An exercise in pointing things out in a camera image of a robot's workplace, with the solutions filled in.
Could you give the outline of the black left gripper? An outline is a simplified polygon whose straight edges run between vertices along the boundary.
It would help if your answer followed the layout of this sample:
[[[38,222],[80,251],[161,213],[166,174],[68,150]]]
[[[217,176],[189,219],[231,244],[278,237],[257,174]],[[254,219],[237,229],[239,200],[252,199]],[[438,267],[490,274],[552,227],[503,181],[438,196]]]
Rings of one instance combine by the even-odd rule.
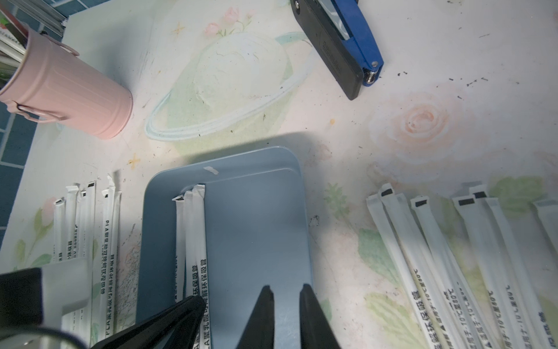
[[[1,275],[2,348],[88,348],[62,329],[62,318],[86,308],[91,276],[85,259],[72,259]],[[190,296],[95,348],[193,348],[206,302]]]

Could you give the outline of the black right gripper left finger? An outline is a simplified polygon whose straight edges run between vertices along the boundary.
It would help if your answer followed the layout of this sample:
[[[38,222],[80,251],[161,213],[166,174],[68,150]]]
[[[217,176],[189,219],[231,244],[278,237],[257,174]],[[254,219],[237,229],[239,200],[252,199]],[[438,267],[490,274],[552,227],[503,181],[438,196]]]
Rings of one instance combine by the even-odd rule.
[[[275,300],[269,285],[262,288],[251,312],[237,349],[274,349]]]

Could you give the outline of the white straw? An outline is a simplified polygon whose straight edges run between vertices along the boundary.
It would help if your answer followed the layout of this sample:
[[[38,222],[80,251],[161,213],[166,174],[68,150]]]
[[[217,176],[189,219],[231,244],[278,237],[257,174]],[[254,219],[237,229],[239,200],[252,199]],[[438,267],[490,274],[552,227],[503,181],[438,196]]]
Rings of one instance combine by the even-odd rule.
[[[176,206],[175,302],[180,302],[185,287],[185,198],[180,195],[173,202]]]
[[[184,194],[186,295],[199,295],[206,304],[194,348],[212,347],[206,250],[205,193],[205,185],[198,184]]]

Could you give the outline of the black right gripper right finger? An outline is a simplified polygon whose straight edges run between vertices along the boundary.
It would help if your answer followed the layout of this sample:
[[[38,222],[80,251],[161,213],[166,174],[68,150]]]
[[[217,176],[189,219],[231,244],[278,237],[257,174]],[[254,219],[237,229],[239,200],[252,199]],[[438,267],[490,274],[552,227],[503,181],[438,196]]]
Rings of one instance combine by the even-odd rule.
[[[309,284],[299,294],[299,324],[302,349],[341,348]]]

